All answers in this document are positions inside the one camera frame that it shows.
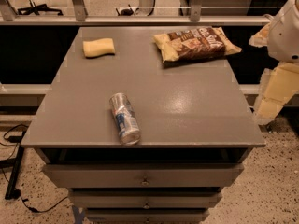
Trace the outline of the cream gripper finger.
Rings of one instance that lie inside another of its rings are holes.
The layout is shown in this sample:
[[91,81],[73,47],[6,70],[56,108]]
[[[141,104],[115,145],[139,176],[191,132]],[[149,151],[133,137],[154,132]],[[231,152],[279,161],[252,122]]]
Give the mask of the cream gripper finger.
[[299,91],[299,63],[279,62],[274,70],[265,69],[255,99],[253,119],[268,124]]
[[250,38],[249,44],[257,48],[266,47],[269,28],[270,24],[266,24],[259,32],[257,32]]

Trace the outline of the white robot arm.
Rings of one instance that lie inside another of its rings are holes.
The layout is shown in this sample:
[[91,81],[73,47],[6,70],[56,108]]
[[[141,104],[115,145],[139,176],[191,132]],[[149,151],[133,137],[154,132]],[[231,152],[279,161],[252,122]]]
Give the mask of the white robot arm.
[[278,61],[276,68],[263,71],[253,107],[255,122],[266,125],[299,91],[299,0],[288,0],[249,44],[267,47],[268,55]]

